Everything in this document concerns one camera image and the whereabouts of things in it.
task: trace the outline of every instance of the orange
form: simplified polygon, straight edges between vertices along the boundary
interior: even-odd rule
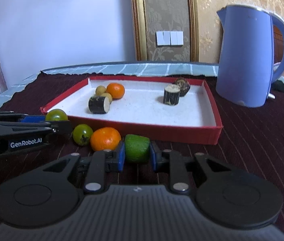
[[[114,100],[118,100],[124,96],[125,88],[119,83],[110,83],[106,87],[106,92],[112,95]]]
[[[93,132],[90,142],[94,151],[111,149],[115,150],[121,140],[120,133],[111,127],[105,127]]]

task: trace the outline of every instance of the gold trim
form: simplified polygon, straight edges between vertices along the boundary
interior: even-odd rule
[[[199,21],[197,0],[189,0],[190,61],[199,61]]]
[[[148,60],[145,1],[132,0],[135,52],[138,61]]]

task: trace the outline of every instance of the green tomato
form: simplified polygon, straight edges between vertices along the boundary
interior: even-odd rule
[[[90,143],[90,138],[93,134],[93,130],[86,124],[80,124],[73,130],[73,140],[79,146],[86,146]]]
[[[45,121],[66,121],[68,119],[66,113],[59,108],[52,109],[45,117]]]

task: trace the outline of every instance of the white wall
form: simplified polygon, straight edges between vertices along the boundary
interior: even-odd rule
[[[47,68],[134,60],[131,0],[0,0],[8,87]]]

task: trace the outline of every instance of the light switch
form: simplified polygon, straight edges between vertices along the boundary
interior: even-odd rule
[[[170,31],[163,31],[164,45],[171,45]]]
[[[177,45],[178,44],[177,32],[176,31],[171,31],[170,32],[170,37],[171,37],[171,45]]]
[[[157,44],[158,46],[163,46],[163,45],[165,45],[164,39],[163,39],[163,32],[162,32],[162,31],[156,32],[156,44]]]
[[[183,32],[177,31],[177,45],[183,45]]]

